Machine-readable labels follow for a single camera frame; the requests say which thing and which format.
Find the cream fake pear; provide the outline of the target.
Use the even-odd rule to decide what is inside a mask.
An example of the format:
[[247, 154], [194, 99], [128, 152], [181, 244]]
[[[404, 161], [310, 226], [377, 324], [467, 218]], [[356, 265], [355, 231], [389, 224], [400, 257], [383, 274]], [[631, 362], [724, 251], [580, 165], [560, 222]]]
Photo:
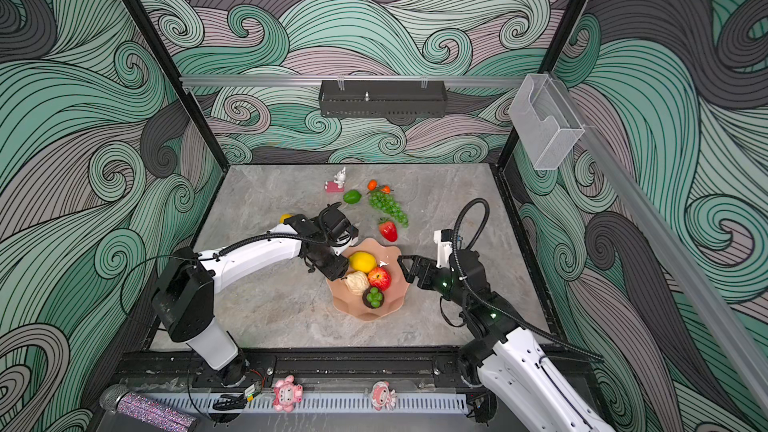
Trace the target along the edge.
[[370, 287], [367, 274], [362, 271], [355, 271], [347, 274], [342, 282], [347, 287], [349, 292], [355, 296], [362, 296], [365, 290]]

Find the yellow fake lemon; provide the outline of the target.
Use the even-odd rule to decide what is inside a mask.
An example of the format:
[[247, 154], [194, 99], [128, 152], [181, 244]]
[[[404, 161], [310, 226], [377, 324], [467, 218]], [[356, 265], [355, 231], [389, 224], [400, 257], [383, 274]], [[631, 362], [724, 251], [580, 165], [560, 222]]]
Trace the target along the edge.
[[365, 251], [354, 252], [348, 259], [351, 269], [355, 272], [368, 274], [378, 266], [375, 256]]

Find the pink scalloped fruit bowl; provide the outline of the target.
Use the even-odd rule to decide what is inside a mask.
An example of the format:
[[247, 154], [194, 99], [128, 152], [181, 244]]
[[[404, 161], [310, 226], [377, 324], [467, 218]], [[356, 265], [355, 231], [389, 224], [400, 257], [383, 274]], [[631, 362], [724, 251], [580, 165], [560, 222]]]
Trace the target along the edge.
[[336, 310], [370, 322], [403, 306], [409, 284], [397, 262], [401, 255], [398, 247], [368, 238], [343, 255], [349, 259], [346, 274], [327, 280]]

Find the red fake apple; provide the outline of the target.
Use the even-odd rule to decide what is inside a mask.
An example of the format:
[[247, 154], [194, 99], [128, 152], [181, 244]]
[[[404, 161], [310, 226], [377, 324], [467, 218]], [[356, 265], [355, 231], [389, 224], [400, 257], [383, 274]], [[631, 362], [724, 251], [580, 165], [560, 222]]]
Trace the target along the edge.
[[386, 291], [392, 284], [390, 273], [383, 267], [375, 267], [367, 273], [369, 285], [380, 291]]

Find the red fake strawberry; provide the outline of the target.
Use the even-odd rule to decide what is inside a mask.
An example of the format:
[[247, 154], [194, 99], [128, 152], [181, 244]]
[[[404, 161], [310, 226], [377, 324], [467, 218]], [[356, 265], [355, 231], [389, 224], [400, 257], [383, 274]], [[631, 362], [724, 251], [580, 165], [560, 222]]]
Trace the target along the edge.
[[378, 222], [378, 230], [386, 241], [394, 243], [398, 240], [397, 227], [390, 218], [381, 218]]

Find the green fake lime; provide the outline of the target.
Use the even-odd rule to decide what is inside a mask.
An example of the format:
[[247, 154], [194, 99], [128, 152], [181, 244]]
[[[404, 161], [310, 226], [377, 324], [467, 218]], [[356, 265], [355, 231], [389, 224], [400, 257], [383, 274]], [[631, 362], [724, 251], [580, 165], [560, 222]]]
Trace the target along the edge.
[[357, 190], [350, 190], [344, 193], [343, 201], [347, 204], [359, 203], [362, 198], [362, 194]]

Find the dark purple fake mangosteen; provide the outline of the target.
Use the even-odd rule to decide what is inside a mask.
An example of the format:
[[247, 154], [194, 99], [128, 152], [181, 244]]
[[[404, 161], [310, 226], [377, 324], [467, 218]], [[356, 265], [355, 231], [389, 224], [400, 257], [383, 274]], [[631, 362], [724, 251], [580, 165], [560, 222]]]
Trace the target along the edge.
[[363, 304], [369, 309], [379, 309], [385, 303], [385, 294], [375, 286], [368, 287], [362, 295]]

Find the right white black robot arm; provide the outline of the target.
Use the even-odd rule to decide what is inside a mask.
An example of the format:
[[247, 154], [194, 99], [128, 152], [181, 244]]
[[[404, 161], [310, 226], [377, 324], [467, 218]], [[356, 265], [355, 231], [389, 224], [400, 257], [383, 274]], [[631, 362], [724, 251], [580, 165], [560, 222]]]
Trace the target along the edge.
[[437, 256], [401, 255], [398, 264], [409, 283], [438, 293], [457, 304], [462, 326], [473, 336], [461, 348], [463, 380], [490, 392], [529, 431], [609, 431], [611, 425], [583, 399], [539, 343], [553, 341], [548, 332], [530, 324], [489, 285], [474, 234], [464, 241], [460, 229], [475, 206], [490, 217], [484, 198], [469, 201], [450, 229], [437, 231]]

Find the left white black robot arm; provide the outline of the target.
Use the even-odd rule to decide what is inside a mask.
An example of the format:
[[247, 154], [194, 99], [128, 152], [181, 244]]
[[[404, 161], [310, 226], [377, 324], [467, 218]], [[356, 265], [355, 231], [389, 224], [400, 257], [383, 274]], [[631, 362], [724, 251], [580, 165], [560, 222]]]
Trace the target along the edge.
[[175, 252], [151, 297], [171, 341], [191, 348], [222, 386], [240, 385], [248, 361], [215, 318], [216, 295], [262, 269], [295, 258], [330, 281], [342, 278], [349, 268], [343, 252], [356, 244], [359, 230], [339, 207], [330, 204], [312, 218], [290, 216], [262, 234], [223, 248], [195, 252], [184, 247]]

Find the green fake grape bunch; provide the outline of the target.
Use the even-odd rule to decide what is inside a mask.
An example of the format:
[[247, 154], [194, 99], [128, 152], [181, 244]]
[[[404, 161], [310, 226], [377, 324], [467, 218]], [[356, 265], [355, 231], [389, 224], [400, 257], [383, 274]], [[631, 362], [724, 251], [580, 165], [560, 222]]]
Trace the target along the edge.
[[367, 198], [369, 205], [373, 209], [383, 213], [387, 217], [390, 217], [397, 224], [400, 224], [403, 227], [407, 227], [409, 225], [408, 215], [391, 194], [387, 194], [382, 190], [376, 189], [370, 191], [367, 194]]

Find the white rabbit figurine pink base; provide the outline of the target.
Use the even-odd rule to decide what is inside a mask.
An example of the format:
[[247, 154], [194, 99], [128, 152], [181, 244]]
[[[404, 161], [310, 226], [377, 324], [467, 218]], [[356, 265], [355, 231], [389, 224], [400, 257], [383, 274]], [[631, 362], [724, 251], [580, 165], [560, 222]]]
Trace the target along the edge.
[[324, 190], [327, 193], [342, 193], [345, 191], [345, 182], [346, 168], [342, 168], [334, 175], [332, 180], [325, 182]]

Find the pink cartoon figurine right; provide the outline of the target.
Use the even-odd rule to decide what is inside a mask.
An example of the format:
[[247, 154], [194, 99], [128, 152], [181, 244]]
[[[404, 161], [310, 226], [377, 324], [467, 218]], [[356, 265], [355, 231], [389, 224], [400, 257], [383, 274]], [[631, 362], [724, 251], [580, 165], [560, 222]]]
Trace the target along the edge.
[[370, 393], [370, 401], [375, 411], [392, 411], [397, 406], [397, 393], [387, 381], [376, 382]]

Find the pink cartoon figurine left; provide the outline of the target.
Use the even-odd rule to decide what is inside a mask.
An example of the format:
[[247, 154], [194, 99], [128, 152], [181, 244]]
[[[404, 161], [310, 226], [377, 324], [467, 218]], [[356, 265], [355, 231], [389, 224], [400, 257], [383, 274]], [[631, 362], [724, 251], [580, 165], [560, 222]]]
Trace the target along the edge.
[[303, 386], [296, 382], [293, 375], [278, 380], [273, 391], [273, 408], [277, 412], [290, 413], [303, 400]]

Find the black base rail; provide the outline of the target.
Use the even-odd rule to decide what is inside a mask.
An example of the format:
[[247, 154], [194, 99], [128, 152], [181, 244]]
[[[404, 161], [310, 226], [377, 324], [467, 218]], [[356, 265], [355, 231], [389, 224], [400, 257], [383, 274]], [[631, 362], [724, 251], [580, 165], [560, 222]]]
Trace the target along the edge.
[[191, 350], [127, 353], [112, 381], [144, 388], [221, 391], [252, 383], [271, 387], [287, 375], [306, 384], [402, 379], [418, 387], [468, 389], [479, 383], [478, 373], [456, 346], [250, 348], [243, 355], [215, 371]]

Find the clear acrylic wall box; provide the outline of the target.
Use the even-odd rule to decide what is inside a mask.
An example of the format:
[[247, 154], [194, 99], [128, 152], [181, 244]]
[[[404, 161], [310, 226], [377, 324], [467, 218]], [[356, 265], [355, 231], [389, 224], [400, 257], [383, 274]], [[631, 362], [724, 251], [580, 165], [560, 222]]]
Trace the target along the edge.
[[528, 74], [508, 109], [533, 168], [556, 170], [584, 133], [575, 101], [550, 74]]

